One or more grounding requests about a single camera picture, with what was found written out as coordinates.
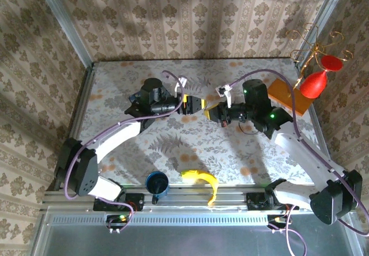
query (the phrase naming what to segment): white cable clip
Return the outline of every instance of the white cable clip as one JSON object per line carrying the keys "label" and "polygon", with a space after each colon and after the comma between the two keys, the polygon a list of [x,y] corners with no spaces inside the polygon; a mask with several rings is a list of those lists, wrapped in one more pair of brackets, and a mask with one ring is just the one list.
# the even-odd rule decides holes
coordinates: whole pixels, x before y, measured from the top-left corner
{"label": "white cable clip", "polygon": [[227,98],[227,106],[228,108],[231,108],[232,105],[232,96],[231,96],[231,87],[229,84],[226,84],[224,86],[218,86],[217,88],[215,88],[215,90],[217,91],[218,95],[220,97],[226,97]]}
{"label": "white cable clip", "polygon": [[[182,87],[185,87],[186,83],[187,83],[187,77],[185,76],[180,76],[179,77],[179,82],[182,84]],[[175,84],[174,87],[174,97],[177,97],[177,90],[179,88],[179,83],[177,82],[177,84]]]}

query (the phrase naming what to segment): red object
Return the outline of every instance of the red object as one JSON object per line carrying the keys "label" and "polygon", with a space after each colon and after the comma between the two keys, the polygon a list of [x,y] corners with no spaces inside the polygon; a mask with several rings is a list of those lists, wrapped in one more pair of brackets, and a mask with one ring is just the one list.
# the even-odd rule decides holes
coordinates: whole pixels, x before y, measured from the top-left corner
{"label": "red object", "polygon": [[331,71],[339,71],[344,65],[340,59],[332,55],[324,55],[321,62],[323,67]]}
{"label": "red object", "polygon": [[308,99],[316,99],[327,85],[327,71],[310,74],[300,86],[300,92]]}

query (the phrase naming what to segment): yellow banana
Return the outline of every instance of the yellow banana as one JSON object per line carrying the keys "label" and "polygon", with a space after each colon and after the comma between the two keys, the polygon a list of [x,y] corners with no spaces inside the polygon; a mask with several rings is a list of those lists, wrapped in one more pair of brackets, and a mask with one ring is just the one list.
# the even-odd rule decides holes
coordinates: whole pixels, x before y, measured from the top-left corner
{"label": "yellow banana", "polygon": [[192,179],[192,180],[202,179],[202,180],[209,182],[210,185],[212,185],[213,187],[213,196],[208,201],[208,205],[210,206],[215,201],[217,197],[219,181],[218,179],[214,177],[214,175],[208,172],[205,172],[205,171],[200,171],[200,170],[182,171],[180,174],[183,179]]}

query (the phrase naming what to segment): black mount bracket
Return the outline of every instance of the black mount bracket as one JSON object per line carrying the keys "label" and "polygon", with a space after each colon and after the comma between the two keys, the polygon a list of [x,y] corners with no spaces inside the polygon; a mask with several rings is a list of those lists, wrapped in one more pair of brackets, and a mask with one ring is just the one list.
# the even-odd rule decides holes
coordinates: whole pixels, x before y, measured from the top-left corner
{"label": "black mount bracket", "polygon": [[[142,212],[145,206],[145,195],[140,193],[124,194],[123,196],[118,196],[116,200],[118,202],[125,202],[130,204],[135,212]],[[95,199],[93,203],[93,210],[95,212],[129,212],[129,209],[127,207],[108,204],[99,199]]]}
{"label": "black mount bracket", "polygon": [[[179,103],[179,96],[180,94],[177,94],[177,97],[172,96],[161,80],[149,78],[145,80],[140,91],[129,97],[131,106],[125,111],[125,114],[135,118],[165,114],[175,109]],[[183,104],[177,113],[182,115],[196,113],[202,109],[201,102],[202,100],[198,97],[185,95]],[[141,121],[140,133],[154,121],[155,118]]]}
{"label": "black mount bracket", "polygon": [[[54,171],[54,176],[58,180],[65,180],[70,163],[81,147],[81,141],[77,141],[74,138],[68,138],[63,143]],[[97,178],[99,177],[97,169],[95,150],[85,148],[80,154],[79,161],[73,167],[68,187],[80,196],[87,195],[97,183]]]}
{"label": "black mount bracket", "polygon": [[226,127],[232,121],[252,121],[255,128],[269,139],[280,126],[293,119],[284,109],[272,106],[266,85],[259,79],[247,80],[242,84],[245,103],[227,102],[208,109],[209,119]]}
{"label": "black mount bracket", "polygon": [[248,210],[273,210],[280,209],[283,204],[280,204],[273,190],[286,179],[278,179],[267,185],[264,193],[247,193],[246,203]]}
{"label": "black mount bracket", "polygon": [[[363,178],[356,171],[344,171],[344,179],[360,198],[362,193]],[[319,193],[310,195],[310,206],[314,214],[325,224],[333,224],[339,218],[350,212],[357,206],[357,202],[339,181],[327,182],[328,187]]]}

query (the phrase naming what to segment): metal platform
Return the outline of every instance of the metal platform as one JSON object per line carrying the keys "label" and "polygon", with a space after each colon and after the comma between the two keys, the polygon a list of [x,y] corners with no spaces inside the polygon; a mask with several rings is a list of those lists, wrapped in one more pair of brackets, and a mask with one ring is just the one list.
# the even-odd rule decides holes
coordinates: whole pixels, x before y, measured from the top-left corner
{"label": "metal platform", "polygon": [[[62,191],[46,192],[31,255],[288,255],[285,235],[266,227],[268,215],[284,212],[247,209],[245,194],[261,190],[222,186],[208,207],[210,186],[171,186],[170,195],[157,205],[146,189],[128,188],[128,193],[144,193],[145,205],[121,234],[109,233],[107,214],[93,211],[93,197],[67,201]],[[308,244],[308,255],[368,255],[365,239],[339,223],[325,225],[304,209],[294,211],[292,218],[292,228]],[[345,218],[359,226],[356,214]],[[302,244],[291,238],[295,254],[302,254]]]}

